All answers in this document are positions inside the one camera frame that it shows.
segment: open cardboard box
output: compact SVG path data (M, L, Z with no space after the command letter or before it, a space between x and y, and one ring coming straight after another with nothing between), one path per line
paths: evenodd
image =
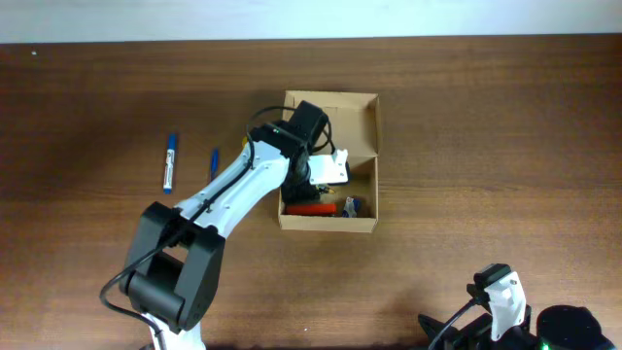
M378 153L382 142L380 102L375 93L286 91L285 106L297 107L305 100L324 110L332 124L332 141L337 149L348 150L350 182L332 186L335 194L322 194L321 202L336 203L339 213L348 196L363 202L357 218L307 217L285 214L279 200L281 229L373 232L378 223ZM284 111L283 119L292 117ZM318 145L326 142L323 134ZM319 154L328 155L330 146Z

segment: wooden tabletop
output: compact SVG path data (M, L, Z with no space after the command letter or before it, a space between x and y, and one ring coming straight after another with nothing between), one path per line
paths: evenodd
M0 348L146 344L97 297L141 212L286 89L380 93L380 223L281 231L268 195L226 242L209 345L425 342L417 314L448 318L488 263L622 345L622 36L591 35L0 46Z

